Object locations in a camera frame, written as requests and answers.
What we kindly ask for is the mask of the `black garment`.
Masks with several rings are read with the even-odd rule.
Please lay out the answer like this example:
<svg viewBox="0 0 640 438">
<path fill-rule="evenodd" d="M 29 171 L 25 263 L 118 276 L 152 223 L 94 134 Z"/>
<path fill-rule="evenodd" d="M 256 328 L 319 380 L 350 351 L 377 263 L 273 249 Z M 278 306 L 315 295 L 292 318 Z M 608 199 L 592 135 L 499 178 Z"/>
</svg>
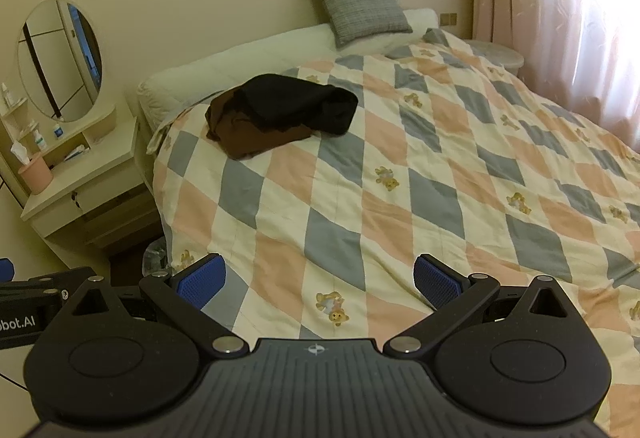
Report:
<svg viewBox="0 0 640 438">
<path fill-rule="evenodd" d="M 216 97 L 206 120 L 211 132 L 224 117 L 239 116 L 262 132 L 304 126 L 338 136 L 348 131 L 357 106 L 357 95 L 345 88 L 262 74 Z"/>
</svg>

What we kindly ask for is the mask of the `pink tissue bin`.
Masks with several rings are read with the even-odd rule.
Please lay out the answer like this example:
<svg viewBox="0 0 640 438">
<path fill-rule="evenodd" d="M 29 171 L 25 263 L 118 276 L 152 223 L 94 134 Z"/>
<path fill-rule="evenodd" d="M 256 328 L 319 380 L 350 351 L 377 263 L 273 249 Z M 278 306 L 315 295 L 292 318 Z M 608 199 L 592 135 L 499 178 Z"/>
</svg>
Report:
<svg viewBox="0 0 640 438">
<path fill-rule="evenodd" d="M 27 184 L 32 194 L 40 194 L 52 181 L 53 175 L 40 152 L 29 155 L 27 149 L 19 142 L 14 141 L 11 153 L 22 164 L 18 174 Z"/>
</svg>

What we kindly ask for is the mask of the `white lotion bottle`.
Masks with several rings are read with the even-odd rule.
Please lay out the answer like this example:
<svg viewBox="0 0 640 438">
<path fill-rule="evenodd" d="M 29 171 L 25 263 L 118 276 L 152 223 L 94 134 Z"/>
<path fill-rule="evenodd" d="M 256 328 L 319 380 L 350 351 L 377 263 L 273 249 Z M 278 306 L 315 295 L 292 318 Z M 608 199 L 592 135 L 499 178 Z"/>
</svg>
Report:
<svg viewBox="0 0 640 438">
<path fill-rule="evenodd" d="M 44 137 L 38 127 L 35 127 L 32 130 L 32 136 L 34 137 L 35 144 L 40 152 L 47 150 L 47 141 L 44 140 Z"/>
</svg>

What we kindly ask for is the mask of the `cream dressing table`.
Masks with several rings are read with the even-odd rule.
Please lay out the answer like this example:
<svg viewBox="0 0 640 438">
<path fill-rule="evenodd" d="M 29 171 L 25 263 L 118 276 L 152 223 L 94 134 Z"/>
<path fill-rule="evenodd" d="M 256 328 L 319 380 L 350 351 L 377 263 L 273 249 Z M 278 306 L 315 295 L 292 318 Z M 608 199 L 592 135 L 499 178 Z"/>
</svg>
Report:
<svg viewBox="0 0 640 438">
<path fill-rule="evenodd" d="M 162 236 L 146 154 L 150 138 L 142 114 L 120 117 L 111 108 L 44 151 L 52 181 L 21 202 L 21 220 L 67 267 L 106 262 Z"/>
</svg>

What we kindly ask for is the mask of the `small blue label jar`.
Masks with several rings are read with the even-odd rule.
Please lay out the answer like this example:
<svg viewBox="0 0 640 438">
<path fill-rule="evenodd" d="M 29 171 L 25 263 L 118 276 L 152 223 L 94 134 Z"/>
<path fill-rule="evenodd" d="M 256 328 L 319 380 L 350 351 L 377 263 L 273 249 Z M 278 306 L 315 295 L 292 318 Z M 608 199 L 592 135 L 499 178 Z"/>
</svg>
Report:
<svg viewBox="0 0 640 438">
<path fill-rule="evenodd" d="M 64 130 L 60 124 L 55 124 L 53 126 L 53 133 L 56 138 L 61 138 L 64 136 Z"/>
</svg>

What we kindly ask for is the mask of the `brown garment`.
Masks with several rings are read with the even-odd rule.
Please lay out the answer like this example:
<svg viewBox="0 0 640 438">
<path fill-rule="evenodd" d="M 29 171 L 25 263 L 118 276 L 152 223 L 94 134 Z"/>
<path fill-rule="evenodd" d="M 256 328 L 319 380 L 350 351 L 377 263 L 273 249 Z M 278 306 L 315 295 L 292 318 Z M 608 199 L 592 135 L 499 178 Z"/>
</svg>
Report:
<svg viewBox="0 0 640 438">
<path fill-rule="evenodd" d="M 281 132 L 277 129 L 261 130 L 243 113 L 218 115 L 212 108 L 206 112 L 207 137 L 218 143 L 232 160 L 252 158 L 278 146 L 304 140 L 312 135 L 306 126 L 295 126 Z"/>
</svg>

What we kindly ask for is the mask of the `white bed pillow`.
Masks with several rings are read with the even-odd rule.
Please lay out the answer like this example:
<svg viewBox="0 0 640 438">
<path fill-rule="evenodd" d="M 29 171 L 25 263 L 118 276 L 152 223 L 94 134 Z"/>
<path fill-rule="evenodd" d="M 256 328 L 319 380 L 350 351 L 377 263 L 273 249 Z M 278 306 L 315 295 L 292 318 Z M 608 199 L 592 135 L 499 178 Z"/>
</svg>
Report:
<svg viewBox="0 0 640 438">
<path fill-rule="evenodd" d="M 335 45 L 329 24 L 298 28 L 246 42 L 200 60 L 157 72 L 138 87 L 140 108 L 151 129 L 168 114 L 264 73 L 280 73 L 307 62 L 333 60 L 351 54 L 386 54 L 420 39 L 428 28 L 439 26 L 430 8 L 407 10 L 410 33 L 378 34 L 360 38 L 344 48 Z"/>
</svg>

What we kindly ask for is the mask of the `oval vanity mirror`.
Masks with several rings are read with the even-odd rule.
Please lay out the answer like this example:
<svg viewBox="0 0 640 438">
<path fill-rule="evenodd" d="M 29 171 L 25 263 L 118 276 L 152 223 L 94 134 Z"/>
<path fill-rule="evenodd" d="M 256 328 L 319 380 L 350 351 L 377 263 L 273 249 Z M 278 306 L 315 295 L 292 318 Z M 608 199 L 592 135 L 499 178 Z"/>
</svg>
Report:
<svg viewBox="0 0 640 438">
<path fill-rule="evenodd" d="M 102 58 L 96 34 L 67 0 L 46 0 L 23 24 L 17 67 L 32 104 L 45 116 L 80 120 L 98 100 Z"/>
</svg>

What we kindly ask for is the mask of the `round white side table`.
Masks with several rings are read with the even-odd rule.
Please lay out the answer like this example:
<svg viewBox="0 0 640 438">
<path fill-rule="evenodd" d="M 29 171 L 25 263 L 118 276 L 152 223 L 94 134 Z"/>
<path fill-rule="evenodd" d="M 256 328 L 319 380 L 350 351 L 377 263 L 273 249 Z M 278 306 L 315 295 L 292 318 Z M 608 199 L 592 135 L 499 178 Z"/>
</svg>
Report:
<svg viewBox="0 0 640 438">
<path fill-rule="evenodd" d="M 486 58 L 492 64 L 503 66 L 515 76 L 518 76 L 518 72 L 524 65 L 524 57 L 509 47 L 475 39 L 467 39 L 466 42 L 472 47 L 474 54 Z"/>
</svg>

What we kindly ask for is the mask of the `grey plaid cushion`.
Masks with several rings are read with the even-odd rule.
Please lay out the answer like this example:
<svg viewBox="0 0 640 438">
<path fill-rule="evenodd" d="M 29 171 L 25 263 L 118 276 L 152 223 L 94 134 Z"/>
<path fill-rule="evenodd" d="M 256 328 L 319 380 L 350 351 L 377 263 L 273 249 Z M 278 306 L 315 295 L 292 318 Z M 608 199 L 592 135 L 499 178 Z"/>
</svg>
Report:
<svg viewBox="0 0 640 438">
<path fill-rule="evenodd" d="M 411 33 L 397 0 L 320 0 L 337 48 L 379 34 Z"/>
</svg>

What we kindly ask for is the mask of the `pink curtain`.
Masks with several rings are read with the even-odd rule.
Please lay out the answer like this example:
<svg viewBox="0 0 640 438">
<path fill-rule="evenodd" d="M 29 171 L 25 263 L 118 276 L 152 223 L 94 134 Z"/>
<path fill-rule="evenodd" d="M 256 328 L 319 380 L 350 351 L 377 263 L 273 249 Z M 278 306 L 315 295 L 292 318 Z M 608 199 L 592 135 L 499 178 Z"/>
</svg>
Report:
<svg viewBox="0 0 640 438">
<path fill-rule="evenodd" d="M 537 94 L 639 144 L 639 0 L 474 0 L 473 38 L 524 58 Z"/>
</svg>

